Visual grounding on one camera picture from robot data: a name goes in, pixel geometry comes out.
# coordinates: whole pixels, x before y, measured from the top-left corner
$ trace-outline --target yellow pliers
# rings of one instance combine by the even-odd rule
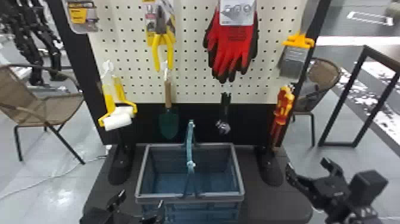
[[[155,35],[153,40],[152,52],[154,58],[154,67],[156,71],[160,71],[160,59],[158,58],[158,46],[161,43],[161,39],[164,39],[167,44],[168,49],[168,69],[173,69],[173,57],[174,49],[172,45],[172,40],[167,34],[167,26],[165,24],[165,12],[162,6],[157,6],[156,11],[156,25],[155,25]]]

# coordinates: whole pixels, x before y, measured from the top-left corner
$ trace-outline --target red glove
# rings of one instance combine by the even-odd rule
[[[257,55],[258,18],[252,26],[221,26],[219,11],[206,30],[203,46],[208,50],[208,65],[221,83],[235,80],[236,71],[246,74],[250,61]]]

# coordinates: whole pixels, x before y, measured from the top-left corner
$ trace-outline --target glove packaging label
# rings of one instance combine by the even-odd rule
[[[256,7],[256,0],[220,0],[220,25],[251,26]]]
[[[157,5],[161,5],[164,9],[166,16],[166,26],[167,33],[171,38],[172,43],[176,42],[175,38],[175,27],[176,27],[176,19],[174,12],[174,1],[173,0],[142,0],[143,2],[143,10],[145,12],[145,30],[146,30],[146,41],[148,46],[153,45],[153,39],[155,34],[155,10]],[[161,39],[160,45],[166,45],[164,39]]]

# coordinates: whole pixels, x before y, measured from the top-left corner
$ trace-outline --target white pegboard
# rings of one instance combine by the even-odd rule
[[[141,1],[97,0],[100,32],[89,35],[99,71],[110,59],[115,73],[123,81],[130,101],[164,102],[161,73],[154,69],[151,48],[145,40],[144,10]],[[173,102],[218,103],[226,86],[211,76],[208,55],[202,46],[205,29],[217,0],[174,0],[176,36],[174,44]],[[279,88],[293,82],[279,77],[277,63],[283,52],[282,42],[299,30],[305,0],[259,0],[260,25],[258,55],[249,72],[237,73],[226,83],[232,103],[274,104]],[[160,57],[166,58],[160,47]]]

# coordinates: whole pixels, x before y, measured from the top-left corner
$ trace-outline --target patio chair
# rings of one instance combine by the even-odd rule
[[[310,116],[312,146],[315,146],[315,124],[312,110],[325,94],[337,84],[341,76],[341,69],[331,61],[313,58],[310,62],[307,78],[300,91],[296,107],[293,109],[293,122],[297,115]]]
[[[11,69],[13,66],[13,64],[0,66],[0,110],[17,124],[14,127],[14,137],[18,159],[23,161],[18,129],[21,127],[44,127],[45,131],[47,131],[47,128],[50,129],[81,164],[85,164],[78,153],[60,135],[60,130],[65,123],[74,116],[81,106],[83,102],[82,93],[38,98],[16,76]],[[74,82],[79,90],[77,82],[69,76],[66,77]]]

